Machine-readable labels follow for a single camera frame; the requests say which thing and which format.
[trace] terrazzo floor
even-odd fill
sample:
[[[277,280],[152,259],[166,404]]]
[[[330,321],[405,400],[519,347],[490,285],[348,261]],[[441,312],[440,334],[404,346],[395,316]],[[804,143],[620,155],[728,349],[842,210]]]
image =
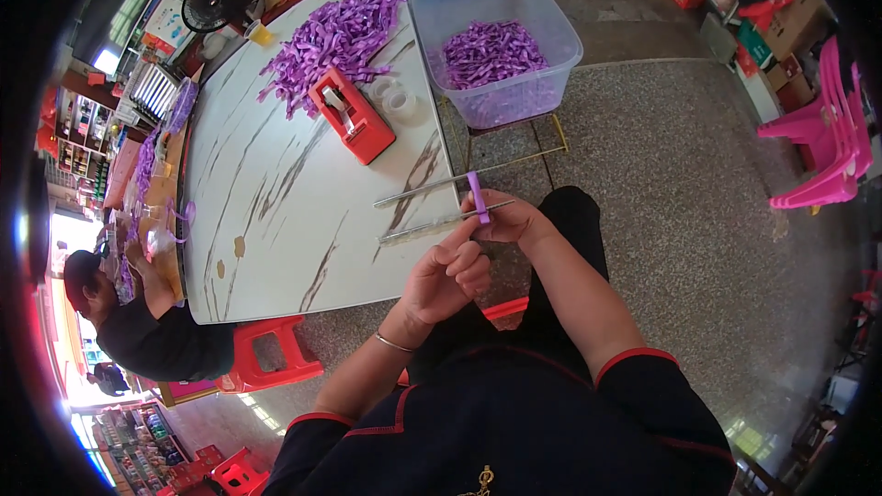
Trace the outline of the terrazzo floor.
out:
[[[707,60],[694,21],[678,18],[664,1],[558,0],[574,25],[585,21],[579,34],[593,58],[573,70],[557,109],[570,151],[490,171],[482,185],[531,203],[564,185],[589,192],[601,206],[611,282],[646,341],[678,358],[733,443],[755,449],[774,470],[827,376],[847,295],[858,290],[860,204],[824,207],[817,216],[768,207],[769,195],[805,176],[794,150],[756,138],[755,113],[740,83]],[[610,11],[635,19],[590,21]],[[666,40],[689,27],[692,40],[649,52],[616,46],[617,32],[646,39],[659,24],[671,25]],[[589,52],[591,39],[605,44]],[[449,117],[443,106],[439,115],[461,172],[452,135],[464,143],[465,129],[448,109]],[[546,120],[498,131],[474,139],[472,166],[558,142]],[[494,246],[488,253],[494,285],[480,304],[524,296],[529,265],[520,252]],[[169,410],[170,422],[191,450],[215,444],[229,456],[248,446],[269,466],[290,420],[310,411],[329,372],[370,336],[390,305],[312,314],[296,329],[325,376],[186,402]],[[509,317],[499,327],[518,320]],[[267,345],[262,352],[270,356]]]

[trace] gold embroidery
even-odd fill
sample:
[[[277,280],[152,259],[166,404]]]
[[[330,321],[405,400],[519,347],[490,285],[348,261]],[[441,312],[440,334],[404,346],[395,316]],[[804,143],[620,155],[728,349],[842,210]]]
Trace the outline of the gold embroidery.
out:
[[[458,496],[491,496],[491,489],[487,488],[487,485],[493,482],[493,477],[491,466],[485,465],[484,470],[478,475],[478,483],[481,484],[481,490],[477,492],[465,492]]]

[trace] tape roll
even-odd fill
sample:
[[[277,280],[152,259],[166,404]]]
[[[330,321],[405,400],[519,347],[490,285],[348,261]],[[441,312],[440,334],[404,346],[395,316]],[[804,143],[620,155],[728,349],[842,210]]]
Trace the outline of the tape roll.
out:
[[[334,89],[332,89],[331,87],[325,87],[324,89],[322,89],[322,96],[325,97],[325,104],[334,107],[339,112],[346,111],[346,103],[343,102],[343,100],[340,100],[339,97],[337,97],[337,93],[334,92]]]
[[[409,118],[416,111],[416,96],[402,87],[390,90],[383,97],[383,111],[395,118]]]
[[[381,75],[374,79],[373,83],[370,83],[368,97],[374,104],[381,105],[383,104],[383,98],[385,98],[389,92],[399,88],[401,88],[401,85],[398,81],[395,81],[393,77]]]

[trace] yellow drink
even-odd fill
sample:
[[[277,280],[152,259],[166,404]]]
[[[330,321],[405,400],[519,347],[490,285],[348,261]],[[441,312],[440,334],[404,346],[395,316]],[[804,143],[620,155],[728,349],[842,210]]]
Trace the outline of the yellow drink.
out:
[[[272,35],[265,25],[260,23],[260,20],[252,23],[248,26],[248,29],[245,30],[245,38],[260,46],[270,45],[273,37],[274,35]]]

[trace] red tape dispenser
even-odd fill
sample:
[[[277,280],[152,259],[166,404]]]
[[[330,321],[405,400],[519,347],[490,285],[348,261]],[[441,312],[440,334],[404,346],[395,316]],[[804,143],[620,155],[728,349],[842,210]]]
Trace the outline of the red tape dispenser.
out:
[[[310,98],[362,165],[370,164],[395,141],[395,133],[337,68],[312,86]]]

